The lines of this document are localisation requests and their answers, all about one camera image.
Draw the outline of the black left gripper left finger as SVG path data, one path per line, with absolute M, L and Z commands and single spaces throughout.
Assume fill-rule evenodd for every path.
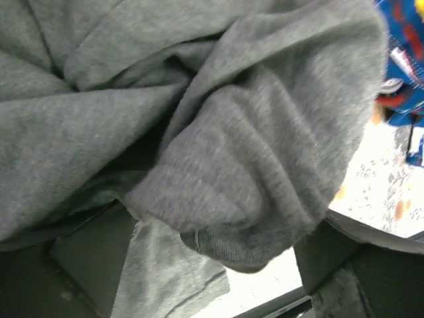
M 2 317 L 110 317 L 135 225 L 118 202 L 1 242 Z

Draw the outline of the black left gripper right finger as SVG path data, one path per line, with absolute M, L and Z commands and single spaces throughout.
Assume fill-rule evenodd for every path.
M 423 318 L 423 233 L 327 215 L 294 252 L 316 317 Z

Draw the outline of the blue white red patterned cloth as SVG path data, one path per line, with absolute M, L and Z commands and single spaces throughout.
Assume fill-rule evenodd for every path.
M 407 164 L 423 167 L 423 2 L 373 1 L 388 24 L 388 65 L 377 102 L 395 127 L 411 128 Z

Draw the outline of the grey knit cloth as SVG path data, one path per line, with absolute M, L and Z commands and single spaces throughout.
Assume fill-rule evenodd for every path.
M 1 242 L 116 201 L 110 317 L 191 317 L 323 220 L 387 47 L 370 1 L 2 1 Z

